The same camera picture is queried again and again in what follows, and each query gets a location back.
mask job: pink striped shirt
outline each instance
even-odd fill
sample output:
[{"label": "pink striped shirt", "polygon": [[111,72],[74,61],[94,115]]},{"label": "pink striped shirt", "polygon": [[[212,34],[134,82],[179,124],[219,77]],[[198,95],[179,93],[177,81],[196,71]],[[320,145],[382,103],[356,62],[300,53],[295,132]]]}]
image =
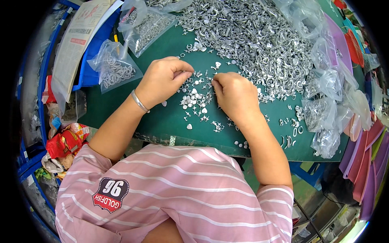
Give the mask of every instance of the pink striped shirt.
[{"label": "pink striped shirt", "polygon": [[293,191],[255,194],[238,163],[211,147],[148,145],[114,166],[84,145],[61,183],[63,242],[141,242],[169,217],[184,242],[290,242]]}]

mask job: silver bangle bracelet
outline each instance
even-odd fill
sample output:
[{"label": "silver bangle bracelet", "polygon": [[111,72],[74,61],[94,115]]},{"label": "silver bangle bracelet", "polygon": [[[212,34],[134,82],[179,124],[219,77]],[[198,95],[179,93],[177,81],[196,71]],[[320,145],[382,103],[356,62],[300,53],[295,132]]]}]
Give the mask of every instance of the silver bangle bracelet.
[{"label": "silver bangle bracelet", "polygon": [[140,108],[142,108],[142,110],[144,110],[146,113],[150,113],[150,110],[146,109],[146,107],[139,101],[137,95],[135,94],[135,89],[132,90],[131,96],[135,103],[138,104]]}]

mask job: green work table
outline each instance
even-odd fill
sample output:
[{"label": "green work table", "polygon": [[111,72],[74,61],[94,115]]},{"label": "green work table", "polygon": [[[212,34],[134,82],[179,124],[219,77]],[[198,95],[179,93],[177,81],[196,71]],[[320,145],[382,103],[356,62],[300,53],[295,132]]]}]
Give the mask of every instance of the green work table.
[{"label": "green work table", "polygon": [[[155,59],[164,58],[166,56],[179,56],[186,49],[187,44],[193,44],[195,38],[194,32],[189,32],[187,35],[182,35],[182,27],[172,27],[166,31],[159,39],[157,39],[139,58],[136,58],[131,52],[130,55],[139,66],[141,71],[145,73],[150,63]],[[119,41],[123,43],[123,37],[119,34]],[[212,77],[215,72],[211,69],[211,66],[215,66],[215,62],[220,62],[222,65],[217,72],[238,72],[239,68],[236,65],[227,65],[226,62],[229,59],[221,59],[216,55],[216,51],[213,53],[205,52],[191,52],[185,53],[185,57],[181,58],[191,64],[195,71],[201,71],[205,73],[208,70],[208,77]],[[360,72],[356,72],[354,69],[354,76],[357,80],[361,79]],[[101,94],[99,86],[93,86],[89,88],[83,88],[87,95],[87,112],[79,119],[79,122],[87,126],[99,128],[103,122],[121,105],[121,103],[128,97],[131,91],[136,88],[139,80],[129,82],[116,89],[113,89],[105,94]],[[203,84],[195,86],[199,93],[205,94],[208,91],[213,92],[211,89],[202,89]],[[148,141],[152,143],[160,143],[169,145],[171,136],[175,137],[175,145],[189,145],[189,146],[210,146],[215,147],[230,156],[238,157],[250,157],[250,150],[239,148],[234,142],[244,143],[245,138],[240,131],[236,131],[234,126],[229,127],[227,123],[226,114],[217,108],[216,97],[206,106],[209,116],[208,122],[200,122],[200,117],[193,115],[192,109],[188,108],[187,111],[192,115],[184,120],[186,116],[185,110],[179,105],[184,93],[176,93],[167,100],[167,106],[158,104],[149,114],[145,114],[137,127],[134,138]],[[290,148],[286,148],[285,154],[289,161],[340,161],[342,159],[345,147],[347,145],[348,137],[345,134],[341,135],[341,144],[332,159],[323,159],[321,157],[314,156],[314,149],[310,147],[313,136],[315,133],[307,131],[304,121],[300,122],[303,126],[304,132],[297,134],[293,137],[293,127],[291,122],[283,126],[279,125],[279,119],[286,120],[286,118],[294,118],[297,120],[295,106],[301,106],[301,94],[297,94],[296,99],[292,100],[289,97],[286,101],[275,100],[273,103],[261,103],[259,105],[261,112],[268,115],[270,122],[268,125],[275,135],[276,139],[282,143],[281,136],[290,135],[296,143]],[[225,128],[215,133],[213,129],[215,126],[211,124],[212,121],[220,122]],[[186,126],[192,124],[193,129],[188,130]]]}]

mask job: hand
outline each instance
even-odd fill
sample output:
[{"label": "hand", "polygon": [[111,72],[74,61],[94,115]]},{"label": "hand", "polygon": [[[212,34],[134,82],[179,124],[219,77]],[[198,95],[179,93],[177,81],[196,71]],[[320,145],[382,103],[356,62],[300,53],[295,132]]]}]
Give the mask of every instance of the hand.
[{"label": "hand", "polygon": [[248,79],[237,73],[218,73],[212,81],[217,102],[238,127],[260,115],[258,90]]},{"label": "hand", "polygon": [[135,89],[135,94],[150,110],[176,93],[194,71],[191,65],[175,56],[154,60]]}]

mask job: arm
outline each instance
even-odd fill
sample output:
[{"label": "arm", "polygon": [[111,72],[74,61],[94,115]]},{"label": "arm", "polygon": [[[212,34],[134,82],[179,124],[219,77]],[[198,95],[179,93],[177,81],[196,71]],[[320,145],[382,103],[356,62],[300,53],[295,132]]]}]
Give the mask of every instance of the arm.
[{"label": "arm", "polygon": [[[135,90],[147,109],[170,98],[192,75],[194,69],[177,57],[154,60]],[[132,96],[104,122],[89,143],[89,147],[112,162],[117,162],[128,146],[140,119],[146,112]]]},{"label": "arm", "polygon": [[216,74],[212,84],[220,107],[239,127],[250,145],[260,188],[285,185],[292,189],[288,160],[259,109],[257,87],[232,72]]}]

